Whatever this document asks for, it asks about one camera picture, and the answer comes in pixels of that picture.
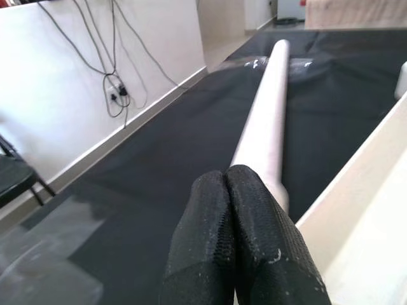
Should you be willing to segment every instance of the black tarp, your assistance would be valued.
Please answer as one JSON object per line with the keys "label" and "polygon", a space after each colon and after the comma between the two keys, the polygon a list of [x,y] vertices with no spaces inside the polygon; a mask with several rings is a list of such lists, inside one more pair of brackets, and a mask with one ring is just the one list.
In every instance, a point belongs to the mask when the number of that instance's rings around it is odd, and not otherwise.
{"label": "black tarp", "polygon": [[[314,60],[288,85],[282,180],[296,221],[395,104],[407,31],[262,32],[230,59],[268,56],[282,38],[291,57]],[[101,304],[157,304],[191,184],[228,168],[262,73],[239,67],[208,75],[23,226],[69,196],[90,203],[95,218],[110,210],[69,260],[103,284]]]}

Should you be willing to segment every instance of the black mesh fabric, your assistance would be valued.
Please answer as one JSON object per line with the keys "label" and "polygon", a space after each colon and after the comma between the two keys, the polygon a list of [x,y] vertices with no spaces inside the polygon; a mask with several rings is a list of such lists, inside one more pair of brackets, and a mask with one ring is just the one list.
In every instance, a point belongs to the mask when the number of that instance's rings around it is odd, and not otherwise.
{"label": "black mesh fabric", "polygon": [[258,175],[226,172],[237,243],[240,305],[331,304],[301,233]]}
{"label": "black mesh fabric", "polygon": [[232,305],[235,244],[221,172],[198,178],[172,236],[161,305]]}

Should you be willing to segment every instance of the white pipe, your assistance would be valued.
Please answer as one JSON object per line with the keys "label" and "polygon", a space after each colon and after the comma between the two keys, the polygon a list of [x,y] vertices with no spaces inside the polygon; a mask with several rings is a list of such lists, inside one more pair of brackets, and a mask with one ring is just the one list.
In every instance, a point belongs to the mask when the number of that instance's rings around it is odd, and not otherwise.
{"label": "white pipe", "polygon": [[289,42],[281,40],[270,55],[231,163],[252,168],[286,212],[288,195],[281,184],[281,168],[288,60]]}

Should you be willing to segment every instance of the black fabric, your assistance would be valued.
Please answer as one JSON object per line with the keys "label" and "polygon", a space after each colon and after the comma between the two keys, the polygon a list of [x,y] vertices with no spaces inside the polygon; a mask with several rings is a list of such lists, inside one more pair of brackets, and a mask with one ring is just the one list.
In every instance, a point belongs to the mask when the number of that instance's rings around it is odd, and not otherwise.
{"label": "black fabric", "polygon": [[21,160],[0,156],[0,208],[36,183],[35,171]]}
{"label": "black fabric", "polygon": [[221,172],[195,181],[172,236],[160,305],[232,305],[235,239]]}
{"label": "black fabric", "polygon": [[[268,56],[280,38],[292,57],[314,59],[288,84],[282,180],[295,222],[395,104],[407,31],[264,32],[231,58]],[[229,167],[261,77],[244,67],[208,75],[23,225],[68,196],[111,207],[69,259],[104,285],[100,304],[158,304],[190,187]]]}
{"label": "black fabric", "polygon": [[301,233],[246,166],[226,172],[240,305],[331,304]]}

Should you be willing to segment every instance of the floor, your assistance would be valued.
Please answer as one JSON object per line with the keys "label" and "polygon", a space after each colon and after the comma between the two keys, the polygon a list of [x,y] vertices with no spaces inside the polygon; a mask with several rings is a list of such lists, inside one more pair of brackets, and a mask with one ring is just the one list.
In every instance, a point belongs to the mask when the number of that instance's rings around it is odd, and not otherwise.
{"label": "floor", "polygon": [[[304,23],[289,26],[270,25],[263,31],[291,31],[303,30]],[[209,73],[214,72],[216,67],[222,63],[230,54],[239,49],[252,36],[230,37],[228,39],[203,39],[203,55]]]}

